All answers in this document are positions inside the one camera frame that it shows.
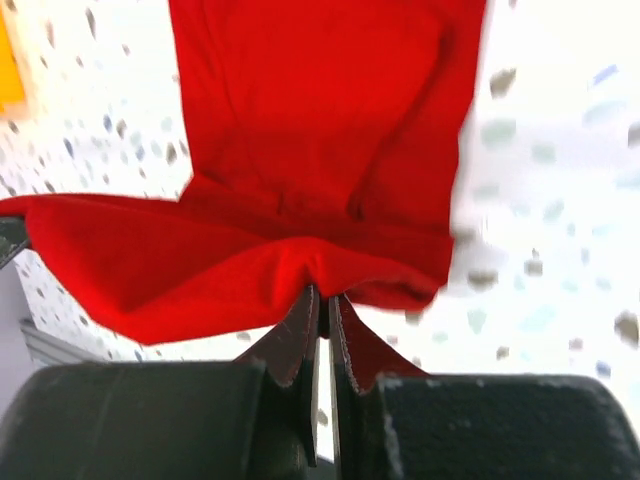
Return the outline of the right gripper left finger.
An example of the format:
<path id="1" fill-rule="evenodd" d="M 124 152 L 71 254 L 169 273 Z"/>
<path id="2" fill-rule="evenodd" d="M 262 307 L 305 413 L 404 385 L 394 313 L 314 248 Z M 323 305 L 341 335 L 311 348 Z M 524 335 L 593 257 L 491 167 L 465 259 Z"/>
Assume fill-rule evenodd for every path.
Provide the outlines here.
<path id="1" fill-rule="evenodd" d="M 252 468 L 317 466 L 319 319 L 320 296 L 308 286 L 284 319 L 234 360 L 265 368 Z"/>

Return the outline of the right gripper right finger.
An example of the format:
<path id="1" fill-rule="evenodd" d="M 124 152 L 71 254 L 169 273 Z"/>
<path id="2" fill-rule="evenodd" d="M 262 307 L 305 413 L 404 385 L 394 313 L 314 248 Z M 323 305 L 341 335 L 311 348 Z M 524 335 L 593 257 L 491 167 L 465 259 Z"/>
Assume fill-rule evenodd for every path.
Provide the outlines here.
<path id="1" fill-rule="evenodd" d="M 389 448 L 395 443 L 386 418 L 380 378 L 425 377 L 367 327 L 344 295 L 328 302 L 335 463 L 340 479 L 401 479 Z"/>

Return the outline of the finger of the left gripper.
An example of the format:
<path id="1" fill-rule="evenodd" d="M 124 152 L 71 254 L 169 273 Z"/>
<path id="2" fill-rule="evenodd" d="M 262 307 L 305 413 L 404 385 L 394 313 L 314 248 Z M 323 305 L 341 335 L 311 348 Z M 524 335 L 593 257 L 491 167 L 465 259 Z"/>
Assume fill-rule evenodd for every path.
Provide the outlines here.
<path id="1" fill-rule="evenodd" d="M 0 219 L 0 269 L 7 266 L 18 254 L 31 248 L 25 220 L 21 217 Z"/>

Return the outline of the red t shirt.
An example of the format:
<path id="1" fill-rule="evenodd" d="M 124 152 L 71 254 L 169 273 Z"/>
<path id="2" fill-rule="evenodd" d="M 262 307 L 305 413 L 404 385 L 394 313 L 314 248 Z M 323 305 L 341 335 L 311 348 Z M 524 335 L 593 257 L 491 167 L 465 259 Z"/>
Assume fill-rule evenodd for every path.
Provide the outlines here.
<path id="1" fill-rule="evenodd" d="M 314 286 L 426 307 L 449 273 L 481 1 L 173 1 L 193 177 L 176 201 L 6 199 L 102 326 L 143 344 L 279 322 Z"/>

